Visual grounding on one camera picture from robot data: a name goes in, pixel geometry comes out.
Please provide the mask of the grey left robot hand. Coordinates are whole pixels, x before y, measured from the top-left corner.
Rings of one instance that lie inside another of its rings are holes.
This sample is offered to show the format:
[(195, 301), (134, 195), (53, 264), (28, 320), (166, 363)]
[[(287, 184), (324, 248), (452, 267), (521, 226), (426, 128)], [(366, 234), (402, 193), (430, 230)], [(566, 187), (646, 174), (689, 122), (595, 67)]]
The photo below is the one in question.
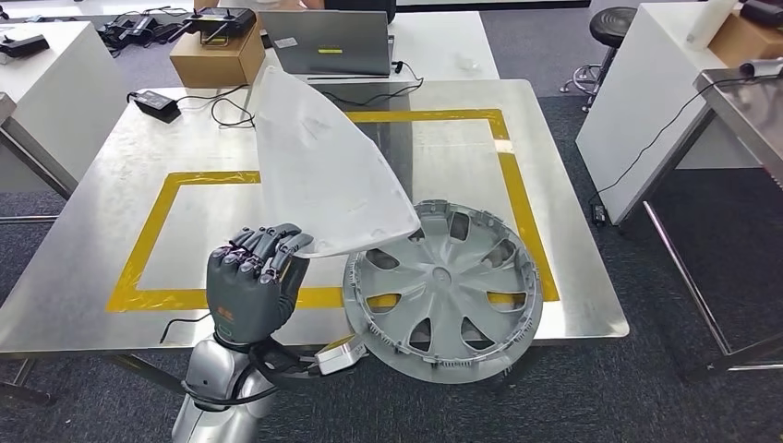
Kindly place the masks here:
[(292, 223), (244, 227), (209, 254), (206, 299), (215, 340), (230, 348), (265, 341), (293, 315), (313, 242)]

